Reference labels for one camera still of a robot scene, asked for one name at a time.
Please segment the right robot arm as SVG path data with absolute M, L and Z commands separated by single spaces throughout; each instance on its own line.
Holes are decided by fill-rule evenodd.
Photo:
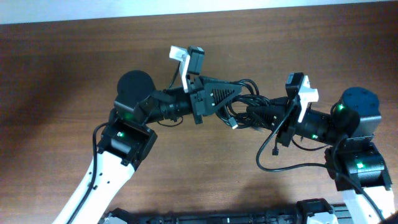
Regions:
M 250 106 L 255 124 L 288 146 L 295 135 L 326 144 L 325 168 L 341 192 L 355 223 L 383 223 L 394 214 L 392 181 L 385 160 L 372 142 L 381 122 L 379 100 L 360 87 L 345 90 L 326 114 L 315 111 L 318 91 L 289 90 L 266 106 Z

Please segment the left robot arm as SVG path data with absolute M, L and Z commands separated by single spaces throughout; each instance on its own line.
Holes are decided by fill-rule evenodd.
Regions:
M 115 195 L 152 149 L 157 134 L 150 123 L 193 115 L 196 124 L 241 93 L 237 82 L 196 77 L 188 86 L 156 89 L 149 74 L 133 70 L 117 85 L 109 120 L 93 133 L 93 159 L 55 223 L 97 223 Z

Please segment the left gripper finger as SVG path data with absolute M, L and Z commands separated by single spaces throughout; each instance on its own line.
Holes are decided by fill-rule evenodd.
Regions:
M 241 90 L 241 86 L 234 84 L 226 80 L 220 80 L 211 77 L 201 78 L 203 86 L 207 89 L 217 89 L 217 90 Z
M 241 93 L 241 85 L 205 85 L 204 116 L 216 113 Z

